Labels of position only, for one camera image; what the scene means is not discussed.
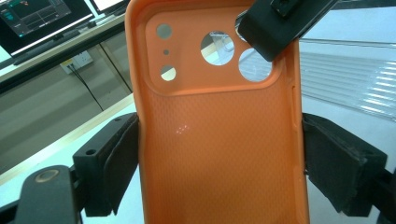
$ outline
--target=phone case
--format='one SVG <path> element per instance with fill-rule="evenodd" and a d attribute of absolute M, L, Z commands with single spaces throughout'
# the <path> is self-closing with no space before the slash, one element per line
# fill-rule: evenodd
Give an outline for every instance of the phone case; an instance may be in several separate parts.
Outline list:
<path fill-rule="evenodd" d="M 244 78 L 251 46 L 235 20 L 252 3 L 134 0 L 127 9 L 146 223 L 309 222 L 298 42 L 265 80 Z M 212 48 L 233 41 L 226 64 L 203 57 L 207 34 Z"/>

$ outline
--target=desk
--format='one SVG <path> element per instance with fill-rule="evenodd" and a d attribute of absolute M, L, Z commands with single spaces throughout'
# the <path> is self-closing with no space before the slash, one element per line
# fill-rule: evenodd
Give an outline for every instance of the desk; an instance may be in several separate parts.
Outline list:
<path fill-rule="evenodd" d="M 95 26 L 79 36 L 50 49 L 19 65 L 0 70 L 0 94 L 35 77 L 51 67 L 92 48 L 100 42 L 124 30 L 124 15 L 109 18 L 108 22 Z"/>

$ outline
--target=electrical socket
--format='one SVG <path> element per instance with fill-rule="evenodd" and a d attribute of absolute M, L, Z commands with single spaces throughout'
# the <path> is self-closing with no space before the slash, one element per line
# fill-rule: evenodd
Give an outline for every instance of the electrical socket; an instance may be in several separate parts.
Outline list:
<path fill-rule="evenodd" d="M 91 62 L 93 62 L 93 59 L 91 58 L 91 55 L 88 53 L 88 51 L 85 50 L 73 58 L 62 62 L 61 67 L 66 72 L 66 74 L 70 74 L 73 71 L 67 67 L 68 65 L 73 64 L 76 70 L 78 70 L 79 68 L 82 68 Z"/>

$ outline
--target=computer screen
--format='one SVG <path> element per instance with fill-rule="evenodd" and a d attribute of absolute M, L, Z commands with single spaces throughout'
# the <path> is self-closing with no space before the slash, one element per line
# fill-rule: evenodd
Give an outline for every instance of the computer screen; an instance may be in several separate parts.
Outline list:
<path fill-rule="evenodd" d="M 0 45 L 14 57 L 92 16 L 84 0 L 0 1 Z"/>
<path fill-rule="evenodd" d="M 117 10 L 118 7 L 123 7 L 128 4 L 130 0 L 90 0 L 93 7 L 98 13 L 107 13 L 112 10 Z"/>

